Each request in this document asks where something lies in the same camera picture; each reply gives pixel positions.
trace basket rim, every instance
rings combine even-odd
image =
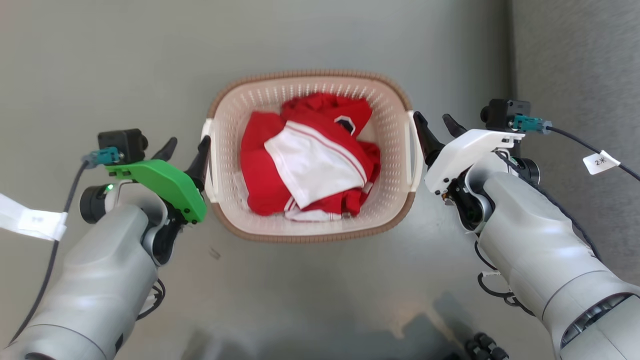
[[[277,79],[287,79],[287,78],[317,78],[317,77],[333,77],[333,78],[358,78],[358,79],[367,79],[372,81],[379,81],[384,85],[387,85],[391,90],[393,90],[396,95],[400,98],[405,111],[410,111],[412,109],[411,101],[409,97],[405,94],[405,92],[400,88],[399,85],[396,84],[395,81],[391,80],[385,75],[378,74],[376,72],[367,72],[367,71],[358,71],[358,70],[336,70],[336,69],[308,69],[308,70],[292,70],[292,71],[283,71],[283,72],[272,72],[268,74],[261,74],[256,76],[247,76],[245,78],[241,78],[237,81],[233,81],[229,83],[223,90],[218,92],[216,98],[211,103],[209,107],[209,111],[207,112],[207,119],[213,119],[216,111],[218,110],[218,106],[222,99],[227,96],[229,92],[233,89],[248,84],[248,83],[256,83],[259,81],[269,81],[269,80],[277,80]],[[346,233],[335,233],[335,234],[324,234],[324,235],[262,235],[262,234],[253,234],[247,233],[246,231],[240,230],[231,221],[227,218],[222,210],[222,207],[219,203],[210,203],[213,213],[216,215],[218,220],[229,230],[232,234],[243,238],[245,240],[251,241],[261,241],[261,242],[273,242],[273,243],[315,243],[315,242],[325,242],[325,241],[342,241],[342,240],[350,240],[356,238],[362,238],[364,236],[372,236],[375,234],[384,233],[385,231],[391,230],[397,224],[402,221],[411,206],[413,205],[413,200],[415,198],[415,192],[408,192],[406,200],[398,211],[398,214],[388,222],[377,225],[375,227],[371,227],[364,230],[357,231],[349,231]]]

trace folded clothes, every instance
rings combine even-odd
[[[240,150],[249,207],[296,221],[359,214],[380,174],[378,146],[356,139],[371,113],[365,99],[322,93],[252,113]]]

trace teal connector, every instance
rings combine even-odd
[[[550,131],[547,130],[547,126],[553,126],[551,121],[542,120],[539,117],[528,117],[524,115],[516,115],[513,117],[513,123],[509,123],[514,130],[519,130],[524,133],[528,131],[535,131],[541,134],[549,134]]]

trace plastic basket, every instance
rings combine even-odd
[[[254,110],[278,112],[283,102],[314,92],[369,101],[373,115],[358,138],[380,147],[380,177],[356,217],[293,222],[283,215],[257,215],[244,202],[237,181],[240,143],[249,116]],[[212,140],[205,192],[213,213],[235,235],[256,241],[347,240],[391,229],[409,212],[422,174],[422,153],[412,113],[407,96],[398,86],[384,76],[367,72],[305,70],[255,76],[231,84],[211,104],[202,129],[202,136],[209,135]]]

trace basket handle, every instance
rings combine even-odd
[[[218,160],[215,157],[216,135],[214,134],[214,119],[207,119],[202,126],[200,139],[205,135],[211,137],[211,153],[209,155],[209,167],[205,175],[204,191],[211,202],[218,202]]]
[[[406,151],[406,178],[407,183],[411,185],[410,191],[415,193],[420,185],[420,179],[422,178],[422,162],[424,160],[422,156],[422,149],[420,148],[420,138],[418,138],[418,129],[415,127],[413,121],[413,110],[407,111],[409,115],[408,123],[405,125],[404,131],[404,148]],[[411,138],[413,138],[413,176],[411,168]]]

